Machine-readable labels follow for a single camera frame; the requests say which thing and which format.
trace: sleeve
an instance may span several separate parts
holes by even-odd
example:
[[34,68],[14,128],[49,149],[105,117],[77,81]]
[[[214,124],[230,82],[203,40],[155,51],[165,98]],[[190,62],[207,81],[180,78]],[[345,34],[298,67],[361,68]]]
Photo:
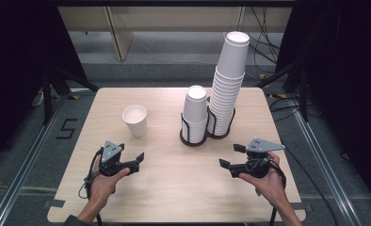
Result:
[[90,226],[90,224],[87,224],[86,222],[78,219],[77,217],[70,215],[65,220],[64,226]]

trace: black wire cup holder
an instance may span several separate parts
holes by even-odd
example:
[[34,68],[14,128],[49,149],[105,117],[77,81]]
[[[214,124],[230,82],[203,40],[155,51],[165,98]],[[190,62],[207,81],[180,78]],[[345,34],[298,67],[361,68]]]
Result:
[[223,139],[225,137],[227,137],[229,134],[230,134],[230,128],[232,127],[232,123],[233,123],[233,119],[234,119],[234,116],[235,116],[235,108],[233,110],[233,116],[232,116],[232,119],[230,120],[230,123],[229,123],[229,127],[227,128],[227,132],[224,134],[224,135],[215,135],[215,132],[216,132],[216,123],[218,121],[218,118],[216,117],[216,115],[209,109],[209,106],[208,106],[208,126],[209,126],[209,121],[211,120],[211,116],[214,120],[213,122],[213,130],[212,130],[212,133],[210,133],[208,131],[208,128],[206,126],[206,134],[207,136],[209,136],[210,138],[213,138],[213,139]]
[[192,143],[192,142],[189,141],[189,124],[185,120],[185,118],[183,116],[183,113],[181,114],[181,116],[182,116],[182,122],[185,124],[186,130],[187,130],[187,133],[186,133],[187,134],[187,138],[185,139],[183,137],[183,129],[185,129],[185,128],[183,128],[183,124],[182,124],[182,129],[180,130],[180,139],[182,140],[182,142],[186,146],[189,146],[189,147],[198,147],[198,146],[202,145],[206,141],[206,139],[208,137],[207,136],[207,126],[209,124],[209,115],[208,115],[208,119],[207,119],[206,124],[205,124],[205,130],[204,130],[204,134],[203,134],[203,139],[200,142],[198,142],[198,143]]

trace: wooden table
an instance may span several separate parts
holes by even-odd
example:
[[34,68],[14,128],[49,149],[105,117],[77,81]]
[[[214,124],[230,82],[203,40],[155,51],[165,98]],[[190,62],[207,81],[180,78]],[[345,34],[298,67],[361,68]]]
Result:
[[[116,193],[101,212],[104,222],[256,222],[269,221],[272,207],[257,197],[254,187],[234,179],[219,158],[233,164],[245,163],[246,155],[236,153],[233,144],[248,145],[255,137],[280,143],[258,88],[242,88],[230,134],[223,139],[208,138],[199,147],[182,143],[181,113],[187,88],[100,89],[86,119],[73,155],[56,193],[63,207],[51,207],[48,219],[63,222],[78,215],[86,204],[77,196],[94,154],[106,140],[124,143],[121,161],[145,153],[140,172],[119,181]],[[143,105],[148,111],[148,133],[131,135],[121,119],[128,105]],[[283,151],[281,167],[287,177],[290,202],[300,202],[294,178]],[[305,211],[297,210],[301,220]]]

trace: gray floor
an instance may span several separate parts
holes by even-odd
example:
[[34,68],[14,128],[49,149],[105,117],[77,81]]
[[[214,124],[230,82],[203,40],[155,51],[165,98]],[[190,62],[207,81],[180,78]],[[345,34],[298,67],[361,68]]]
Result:
[[[186,87],[194,83],[209,86],[223,43],[222,33],[136,33],[126,60],[120,62],[116,59],[108,33],[89,32],[86,35],[85,32],[72,32],[71,37],[89,81],[101,87]],[[270,34],[270,40],[280,46],[282,34]],[[265,54],[271,54],[267,48],[264,48],[265,46],[259,46]],[[243,86],[256,85],[260,81],[261,74],[270,76],[274,65],[250,51],[246,67],[247,77]],[[177,82],[168,81],[169,76],[176,78]],[[270,84],[263,89],[264,92],[282,93],[283,80],[282,78]],[[77,87],[76,84],[70,85],[73,88]],[[34,164],[25,175],[21,192],[8,209],[9,214],[4,219],[5,225],[55,225],[47,220],[48,204],[54,198],[93,98],[93,94],[84,94],[78,99],[64,101],[51,126],[49,136],[44,140],[41,151],[35,156]],[[278,99],[267,97],[269,105],[276,100]],[[286,107],[291,104],[288,100],[281,100],[274,107]],[[341,157],[342,148],[317,106],[311,100],[309,104],[308,125],[312,128],[335,177],[356,210],[360,225],[371,225],[371,195],[367,187],[353,165]],[[347,214],[341,211],[342,208],[331,191],[331,186],[314,158],[312,147],[302,133],[297,114],[294,108],[286,108],[273,111],[272,117],[276,122],[280,138],[301,164],[291,154],[287,154],[300,197],[307,210],[307,217],[303,224],[335,225],[330,212],[332,209],[339,225],[351,225],[345,219]],[[76,119],[68,122],[69,126],[76,128],[73,138],[58,140],[56,137],[68,135],[68,132],[61,131],[62,123],[67,119]],[[41,129],[42,120],[42,106],[35,106],[12,139],[12,149],[0,153],[0,201],[12,180],[15,179],[28,151],[32,149],[33,142]],[[304,170],[313,178],[331,209],[325,204]]]

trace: stack of paper cups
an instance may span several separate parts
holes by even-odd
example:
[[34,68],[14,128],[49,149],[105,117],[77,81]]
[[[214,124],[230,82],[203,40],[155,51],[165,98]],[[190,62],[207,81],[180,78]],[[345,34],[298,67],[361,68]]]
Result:
[[229,130],[245,75],[249,44],[250,37],[245,33],[235,31],[227,34],[216,66],[209,103],[207,131],[211,135],[223,136]]
[[185,106],[182,118],[182,137],[189,143],[203,141],[208,121],[206,89],[192,86],[185,96]]

